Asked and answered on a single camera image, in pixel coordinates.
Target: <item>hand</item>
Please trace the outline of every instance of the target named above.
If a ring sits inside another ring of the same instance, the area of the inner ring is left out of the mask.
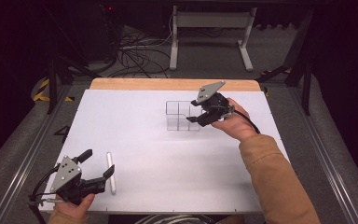
[[[240,106],[234,100],[227,98],[230,105],[235,106],[235,110],[240,111],[243,115],[249,118],[249,113],[246,112],[242,106]],[[252,125],[244,119],[241,115],[234,113],[222,121],[215,121],[212,126],[222,130],[229,136],[243,141],[245,138],[257,134]]]
[[[80,205],[75,205],[73,203],[56,203],[55,208],[59,212],[66,214],[67,216],[84,219],[87,216],[87,210],[89,210],[92,202],[94,201],[95,194],[89,194],[84,198]]]

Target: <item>black cable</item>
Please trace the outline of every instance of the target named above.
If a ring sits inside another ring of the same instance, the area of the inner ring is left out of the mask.
[[[55,172],[58,171],[58,169],[60,168],[60,164],[56,165],[53,169],[51,169],[50,171],[48,171],[47,174],[45,174],[42,179],[39,180],[39,182],[37,183],[36,187],[34,188],[34,191],[31,195],[28,196],[29,198],[29,202],[28,202],[28,207],[31,209],[31,211],[34,213],[34,215],[36,216],[37,220],[39,221],[39,223],[41,224],[46,224],[45,219],[43,219],[42,214],[40,214],[38,205],[39,202],[36,200],[37,196],[39,195],[43,195],[43,193],[40,194],[36,194],[37,191],[39,190],[40,186],[42,186],[42,184]]]
[[[257,133],[260,133],[260,131],[258,130],[257,126],[255,126],[255,124],[254,124],[248,117],[246,117],[244,114],[242,114],[242,113],[241,113],[240,111],[238,111],[238,110],[234,110],[234,112],[237,113],[237,114],[239,114],[239,115],[241,115],[241,117],[245,118],[246,120],[248,120],[249,123],[252,125],[252,127],[255,129],[255,131],[256,131]]]

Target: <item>tan sleeve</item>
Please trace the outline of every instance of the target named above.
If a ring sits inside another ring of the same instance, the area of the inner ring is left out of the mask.
[[[70,217],[54,209],[53,213],[48,220],[48,224],[86,224],[87,219],[78,219]]]
[[[272,137],[248,137],[240,143],[240,150],[268,224],[320,223],[295,171]]]

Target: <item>table leg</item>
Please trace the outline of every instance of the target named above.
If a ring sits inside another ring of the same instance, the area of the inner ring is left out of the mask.
[[[178,59],[178,26],[177,26],[177,6],[173,6],[172,12],[172,47],[170,69],[175,70]]]
[[[252,63],[251,63],[251,59],[249,58],[248,51],[246,49],[246,44],[248,43],[249,35],[250,35],[251,31],[252,31],[252,26],[253,26],[253,23],[254,23],[254,20],[255,20],[255,12],[256,12],[256,10],[257,10],[256,7],[252,8],[252,10],[250,12],[250,18],[249,18],[248,24],[246,26],[245,35],[244,35],[242,40],[238,41],[238,46],[240,47],[243,63],[245,64],[246,71],[248,71],[248,72],[253,71],[253,66],[252,66]]]

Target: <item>white table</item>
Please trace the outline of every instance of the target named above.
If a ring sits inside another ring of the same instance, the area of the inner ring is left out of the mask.
[[[277,140],[287,158],[262,91],[220,92],[243,105],[260,131]],[[166,101],[191,101],[197,94],[197,89],[85,91],[58,161],[92,148],[93,156],[79,165],[82,178],[92,179],[102,176],[108,167],[106,153],[112,153],[117,193],[111,193],[107,181],[105,193],[96,196],[91,212],[261,212],[237,140],[211,126],[199,131],[167,131]],[[45,203],[40,210],[51,211],[52,207]]]

